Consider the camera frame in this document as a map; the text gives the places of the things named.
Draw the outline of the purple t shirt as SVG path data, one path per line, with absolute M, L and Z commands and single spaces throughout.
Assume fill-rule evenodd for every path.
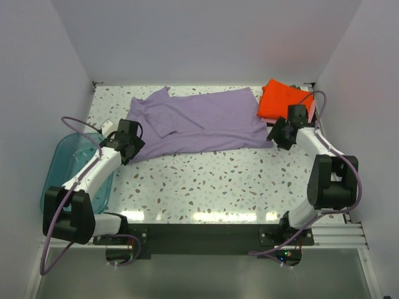
M 271 148 L 257 108 L 248 87 L 186 97 L 172 97 L 163 87 L 144 100 L 133 98 L 127 119 L 142 125 L 145 142 L 133 162 L 177 153 Z

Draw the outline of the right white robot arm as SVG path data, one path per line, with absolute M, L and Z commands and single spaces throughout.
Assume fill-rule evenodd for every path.
M 358 196 L 358 159 L 338 151 L 308 122 L 304 105 L 290 105 L 287 118 L 279 117 L 268 135 L 279 148 L 300 146 L 313 160 L 306 199 L 280 218 L 266 236 L 275 244 L 293 244 L 300 231 L 308 229 L 318 218 L 352 207 Z

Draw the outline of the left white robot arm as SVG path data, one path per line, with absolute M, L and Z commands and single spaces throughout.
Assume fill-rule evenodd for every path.
M 114 244 L 128 240 L 127 220 L 120 214 L 96 214 L 93 200 L 106 179 L 126 166 L 144 147 L 143 127 L 137 121 L 121 119 L 117 126 L 103 126 L 102 137 L 79 131 L 90 141 L 93 156 L 72 178 L 44 193 L 42 232 L 48 238 L 86 244 L 93 237 L 107 237 Z

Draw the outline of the folded orange t shirt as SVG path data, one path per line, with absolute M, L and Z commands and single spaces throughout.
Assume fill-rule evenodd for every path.
M 279 117 L 287 118 L 288 106 L 299 104 L 309 93 L 270 79 L 262 87 L 257 116 L 271 123 Z

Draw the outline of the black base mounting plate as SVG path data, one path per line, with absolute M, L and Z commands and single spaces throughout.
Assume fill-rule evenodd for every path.
M 123 237 L 96 237 L 94 245 L 106 246 L 106 257 L 139 259 L 154 255 L 247 255 L 273 249 L 296 233 L 277 224 L 128 224 Z

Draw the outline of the aluminium frame rail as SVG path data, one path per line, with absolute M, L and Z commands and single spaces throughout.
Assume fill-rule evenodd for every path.
M 314 246 L 321 249 L 368 249 L 361 224 L 320 224 L 312 227 Z

